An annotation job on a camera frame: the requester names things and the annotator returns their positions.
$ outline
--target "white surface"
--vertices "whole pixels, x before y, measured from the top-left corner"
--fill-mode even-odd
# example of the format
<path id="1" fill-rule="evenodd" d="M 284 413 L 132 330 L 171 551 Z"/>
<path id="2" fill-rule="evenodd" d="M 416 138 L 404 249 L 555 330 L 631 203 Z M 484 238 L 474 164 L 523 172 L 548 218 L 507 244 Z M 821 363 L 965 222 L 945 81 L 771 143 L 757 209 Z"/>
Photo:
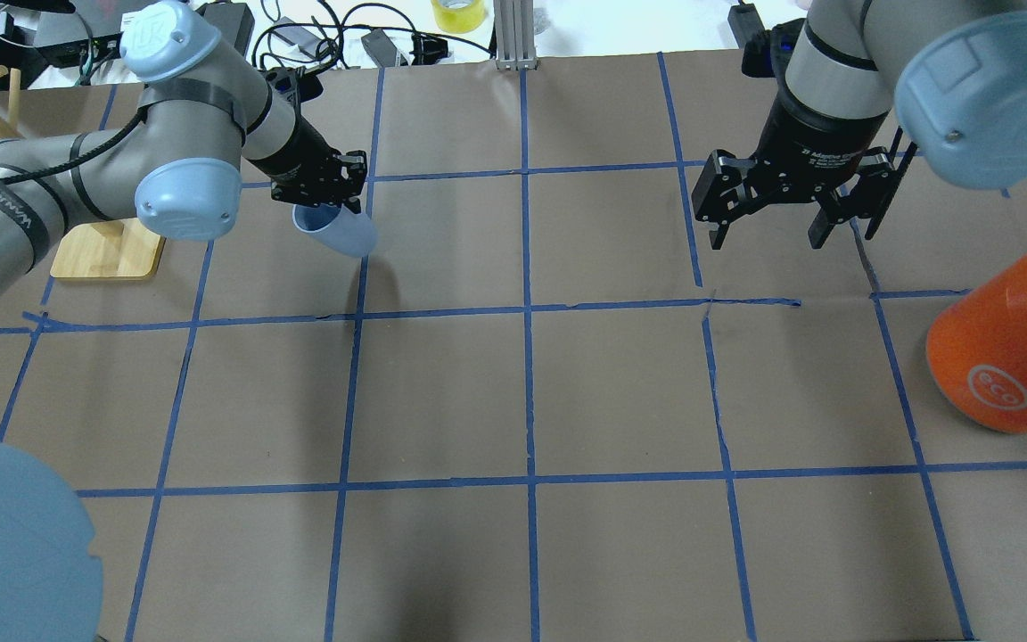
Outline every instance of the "white surface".
<path id="1" fill-rule="evenodd" d="M 194 0 L 199 7 L 204 0 Z M 253 41 L 256 42 L 272 21 L 261 10 L 260 0 L 246 0 L 256 16 Z M 339 17 L 358 4 L 358 0 L 331 0 L 331 7 Z M 486 20 L 480 28 L 469 33 L 457 34 L 472 40 L 483 47 L 490 44 L 493 29 L 493 0 L 483 0 L 486 4 Z M 652 53 L 655 51 L 686 51 L 697 49 L 734 48 L 734 37 L 726 24 L 729 8 L 736 0 L 535 0 L 535 8 L 544 9 L 549 28 L 537 36 L 537 55 L 548 56 L 608 56 L 617 53 Z M 267 0 L 269 12 L 274 15 L 277 0 Z M 331 17 L 316 0 L 278 0 L 282 15 L 298 22 L 310 22 L 314 16 L 321 24 L 331 24 Z M 415 21 L 420 31 L 440 33 L 435 24 L 430 0 L 386 0 L 386 4 L 396 7 Z M 806 15 L 800 8 L 803 0 L 757 0 L 763 24 L 771 28 L 781 22 Z M 359 9 L 348 24 L 370 24 L 374 26 L 405 26 L 402 17 L 394 12 L 378 7 Z M 359 36 L 366 31 L 347 32 L 348 41 L 343 54 L 348 65 L 358 68 L 375 66 L 363 49 Z M 412 49 L 409 33 L 388 32 L 400 49 Z M 488 54 L 468 44 L 451 41 L 451 58 L 445 63 L 467 63 L 488 60 Z M 264 45 L 260 51 L 267 50 Z M 274 53 L 297 56 L 294 48 L 273 39 Z M 31 88 L 40 86 L 66 86 L 74 84 L 78 78 L 77 69 L 46 69 Z M 106 63 L 93 76 L 93 84 L 105 82 L 136 82 L 121 63 Z"/>

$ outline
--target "yellow tape roll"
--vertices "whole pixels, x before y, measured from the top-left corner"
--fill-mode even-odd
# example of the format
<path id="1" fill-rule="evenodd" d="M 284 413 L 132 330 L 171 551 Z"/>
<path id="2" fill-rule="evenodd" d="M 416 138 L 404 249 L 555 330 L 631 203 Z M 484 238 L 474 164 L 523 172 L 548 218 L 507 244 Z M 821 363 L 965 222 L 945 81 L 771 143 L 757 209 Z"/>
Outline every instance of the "yellow tape roll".
<path id="1" fill-rule="evenodd" d="M 482 0 L 430 0 L 439 29 L 448 33 L 465 33 L 478 29 L 486 17 Z"/>

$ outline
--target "orange object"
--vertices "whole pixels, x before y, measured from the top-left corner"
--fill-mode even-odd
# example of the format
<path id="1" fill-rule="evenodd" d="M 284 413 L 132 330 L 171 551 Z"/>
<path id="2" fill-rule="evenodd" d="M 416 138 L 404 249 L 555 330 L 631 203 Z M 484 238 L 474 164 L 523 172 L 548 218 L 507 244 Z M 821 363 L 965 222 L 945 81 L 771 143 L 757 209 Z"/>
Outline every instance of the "orange object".
<path id="1" fill-rule="evenodd" d="M 935 382 L 975 422 L 1027 433 L 1027 255 L 934 322 Z"/>

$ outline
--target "metal bracket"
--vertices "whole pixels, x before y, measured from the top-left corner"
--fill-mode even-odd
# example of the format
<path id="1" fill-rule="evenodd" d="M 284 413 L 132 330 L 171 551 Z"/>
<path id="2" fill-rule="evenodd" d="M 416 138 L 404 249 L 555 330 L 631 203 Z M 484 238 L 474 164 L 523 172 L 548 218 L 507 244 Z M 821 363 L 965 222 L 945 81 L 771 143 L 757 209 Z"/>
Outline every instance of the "metal bracket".
<path id="1" fill-rule="evenodd" d="M 497 69 L 537 69 L 533 41 L 533 0 L 494 0 Z"/>

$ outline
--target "orange cylinder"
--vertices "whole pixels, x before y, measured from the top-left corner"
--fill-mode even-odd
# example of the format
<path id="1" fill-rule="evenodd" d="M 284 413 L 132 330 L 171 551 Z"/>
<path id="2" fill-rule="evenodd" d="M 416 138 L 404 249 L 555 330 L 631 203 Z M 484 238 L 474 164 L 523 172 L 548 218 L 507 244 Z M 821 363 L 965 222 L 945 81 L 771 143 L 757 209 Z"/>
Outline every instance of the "orange cylinder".
<path id="1" fill-rule="evenodd" d="M 1027 433 L 1027 255 L 942 312 L 925 354 L 958 410 L 983 426 Z"/>

